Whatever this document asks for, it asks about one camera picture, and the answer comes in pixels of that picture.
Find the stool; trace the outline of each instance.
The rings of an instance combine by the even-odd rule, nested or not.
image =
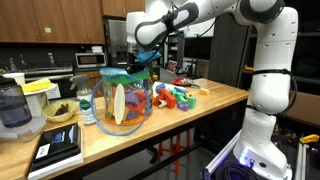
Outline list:
[[[158,148],[158,158],[157,160],[160,161],[162,152],[170,152],[173,154],[179,153],[181,150],[186,149],[190,147],[190,130],[186,131],[186,146],[181,146],[180,141],[181,141],[181,134],[178,134],[176,137],[176,143],[173,143],[173,137],[170,138],[170,148],[163,148],[162,142],[159,143],[159,148]],[[175,161],[175,174],[179,174],[179,159]]]

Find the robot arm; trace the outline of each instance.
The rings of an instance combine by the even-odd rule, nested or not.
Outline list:
[[[256,162],[253,170],[265,178],[290,179],[286,157],[270,138],[276,122],[273,114],[289,104],[289,72],[298,30],[295,9],[284,7],[283,0],[190,0],[153,21],[144,13],[129,13],[127,40],[129,45],[150,50],[169,33],[223,13],[233,14],[237,23],[254,25],[258,31],[248,108],[233,153],[242,164]]]

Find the wooden countertop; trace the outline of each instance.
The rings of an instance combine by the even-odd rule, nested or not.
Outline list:
[[[82,117],[79,111],[67,122],[51,123],[48,122],[46,129],[53,129],[59,126],[79,122],[83,132],[83,155],[84,163],[69,167],[56,172],[47,178],[52,178],[76,169],[82,165],[91,163],[102,157],[108,156],[114,152],[130,147],[138,142],[159,135],[168,130],[179,127],[191,122],[199,117],[208,115],[248,97],[248,92],[233,88],[227,85],[199,79],[200,86],[210,90],[208,96],[200,95],[199,89],[187,88],[189,93],[196,97],[196,108],[184,112],[175,109],[159,109],[153,106],[153,114],[140,129],[135,133],[124,136],[111,136],[104,133],[97,125],[85,126],[82,123]],[[105,128],[115,133],[124,133],[133,129],[135,126],[115,126],[104,120],[104,102],[103,98],[95,99],[98,118]],[[30,162],[39,140],[39,135],[26,143],[0,143],[0,174],[1,179],[26,179]]]

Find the wooden cabinet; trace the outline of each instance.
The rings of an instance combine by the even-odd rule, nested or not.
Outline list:
[[[126,17],[128,12],[145,11],[145,0],[102,0],[103,15]]]
[[[104,44],[101,0],[82,0],[89,44]]]
[[[79,0],[61,0],[61,6],[69,43],[86,43],[87,31],[82,3]]]
[[[99,71],[89,71],[89,72],[76,72],[75,75],[87,75],[90,79],[88,82],[88,87],[92,90],[96,86],[96,84],[101,80],[101,75]],[[102,97],[103,96],[103,86],[99,86],[95,93],[95,97]]]
[[[0,7],[12,42],[42,42],[31,0],[1,0]]]
[[[0,8],[0,42],[10,42],[11,37],[9,30],[6,24],[6,21],[3,17],[2,10]]]
[[[67,43],[68,36],[61,2],[57,0],[33,0],[43,42]]]
[[[127,13],[135,11],[145,11],[144,0],[126,0]]]

